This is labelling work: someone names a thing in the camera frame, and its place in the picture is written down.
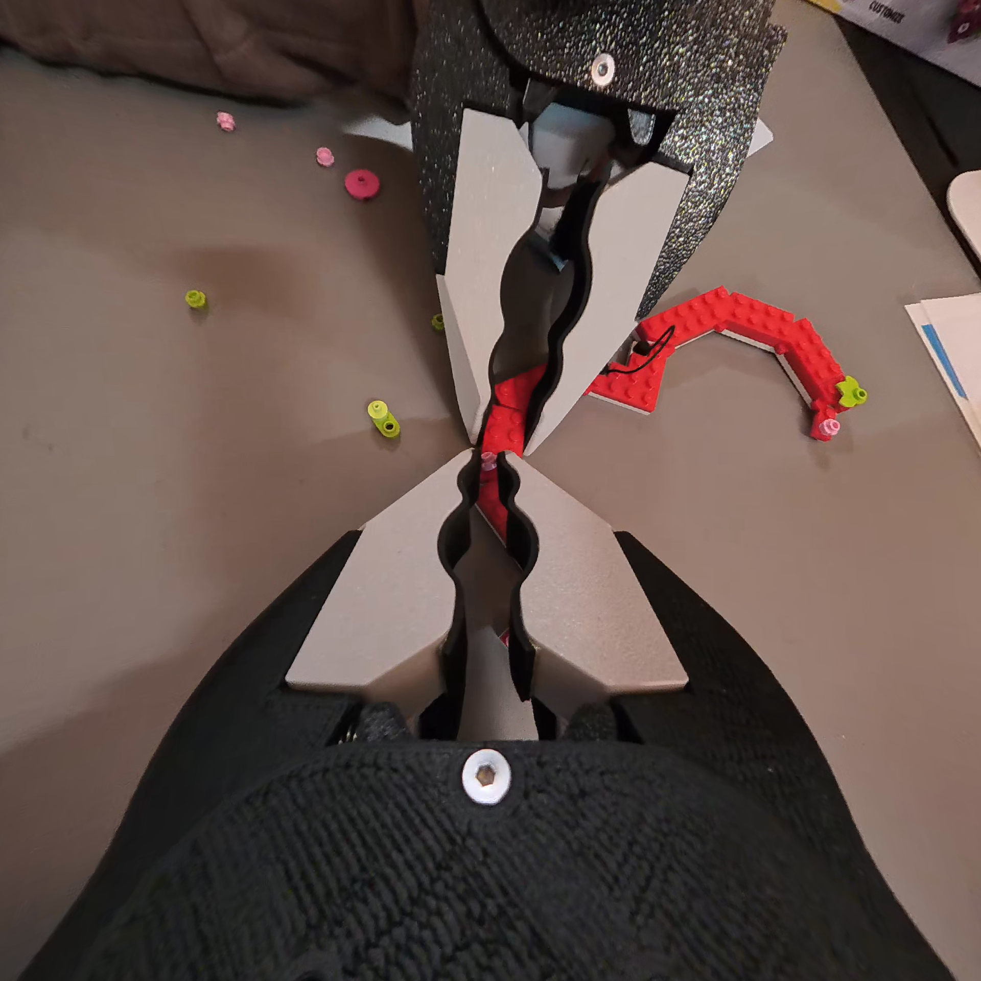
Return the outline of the white plastic tray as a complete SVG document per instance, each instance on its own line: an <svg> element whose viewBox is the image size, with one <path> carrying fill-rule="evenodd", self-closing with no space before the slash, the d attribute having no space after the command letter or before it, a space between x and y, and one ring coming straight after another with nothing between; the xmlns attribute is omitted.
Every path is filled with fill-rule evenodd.
<svg viewBox="0 0 981 981"><path fill-rule="evenodd" d="M954 226L972 254L980 260L980 170L961 173L947 189L947 206Z"/></svg>

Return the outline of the long red lego arc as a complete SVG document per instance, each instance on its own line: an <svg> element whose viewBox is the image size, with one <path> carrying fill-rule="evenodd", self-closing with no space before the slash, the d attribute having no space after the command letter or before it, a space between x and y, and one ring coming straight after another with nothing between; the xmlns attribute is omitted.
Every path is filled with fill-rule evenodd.
<svg viewBox="0 0 981 981"><path fill-rule="evenodd" d="M710 335L773 355L811 413L810 437L815 440L832 440L840 432L840 415L868 399L867 390L844 372L809 320L726 288L641 321L627 361L609 363L587 395L650 414L656 409L668 359Z"/></svg>

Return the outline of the white paper sheet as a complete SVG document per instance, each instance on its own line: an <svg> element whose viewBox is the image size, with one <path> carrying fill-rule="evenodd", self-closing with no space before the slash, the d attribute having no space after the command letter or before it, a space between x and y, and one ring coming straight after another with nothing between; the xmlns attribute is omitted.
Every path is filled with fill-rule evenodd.
<svg viewBox="0 0 981 981"><path fill-rule="evenodd" d="M409 121L397 124L377 114L356 115L341 123L342 131L350 136L374 139L408 152L413 151L412 130Z"/></svg>

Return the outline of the white printed cardboard box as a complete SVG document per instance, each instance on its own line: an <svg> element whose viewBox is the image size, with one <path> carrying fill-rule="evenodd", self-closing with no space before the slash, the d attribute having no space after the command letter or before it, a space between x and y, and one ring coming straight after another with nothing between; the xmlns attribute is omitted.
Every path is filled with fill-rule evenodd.
<svg viewBox="0 0 981 981"><path fill-rule="evenodd" d="M980 85L979 1L812 1L975 86Z"/></svg>

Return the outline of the paper instruction sheet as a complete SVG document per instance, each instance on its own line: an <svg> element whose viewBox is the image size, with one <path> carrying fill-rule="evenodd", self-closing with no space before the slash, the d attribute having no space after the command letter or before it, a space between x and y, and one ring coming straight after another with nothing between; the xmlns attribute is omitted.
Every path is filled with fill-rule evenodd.
<svg viewBox="0 0 981 981"><path fill-rule="evenodd" d="M904 309L979 446L980 294L926 299Z"/></svg>

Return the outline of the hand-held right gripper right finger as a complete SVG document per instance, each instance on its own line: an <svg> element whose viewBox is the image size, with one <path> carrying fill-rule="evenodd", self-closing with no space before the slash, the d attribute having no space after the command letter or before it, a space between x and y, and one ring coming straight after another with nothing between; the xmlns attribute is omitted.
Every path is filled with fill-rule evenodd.
<svg viewBox="0 0 981 981"><path fill-rule="evenodd" d="M520 570L508 639L520 698L570 721L612 697L682 690L689 675L607 521L513 452L498 456L498 494Z"/></svg>

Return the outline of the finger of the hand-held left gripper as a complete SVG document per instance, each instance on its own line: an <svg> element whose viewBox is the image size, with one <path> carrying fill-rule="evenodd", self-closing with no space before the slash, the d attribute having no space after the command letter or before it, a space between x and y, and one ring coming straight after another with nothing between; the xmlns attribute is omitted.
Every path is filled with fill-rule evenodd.
<svg viewBox="0 0 981 981"><path fill-rule="evenodd" d="M526 455L541 447L635 325L687 186L684 172L649 162L591 201L572 310L550 333L546 374L530 401Z"/></svg>
<svg viewBox="0 0 981 981"><path fill-rule="evenodd" d="M543 174L507 118L465 109L446 269L436 276L460 415L473 445L492 398L491 368L504 331L505 267L539 214Z"/></svg>

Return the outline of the brown cloth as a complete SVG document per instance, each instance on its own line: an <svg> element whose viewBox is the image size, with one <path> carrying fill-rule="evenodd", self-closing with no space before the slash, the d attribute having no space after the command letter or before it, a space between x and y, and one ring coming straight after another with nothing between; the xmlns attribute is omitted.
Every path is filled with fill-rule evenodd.
<svg viewBox="0 0 981 981"><path fill-rule="evenodd" d="M300 102L405 99L426 1L3 1L2 43L46 64Z"/></svg>

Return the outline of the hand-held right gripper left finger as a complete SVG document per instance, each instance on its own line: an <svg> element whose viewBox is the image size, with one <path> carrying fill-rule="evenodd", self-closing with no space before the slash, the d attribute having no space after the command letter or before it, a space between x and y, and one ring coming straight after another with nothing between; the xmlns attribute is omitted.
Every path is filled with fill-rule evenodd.
<svg viewBox="0 0 981 981"><path fill-rule="evenodd" d="M367 522L286 674L294 690L346 693L419 715L443 692L438 653L455 586L438 534L462 503L451 458Z"/></svg>

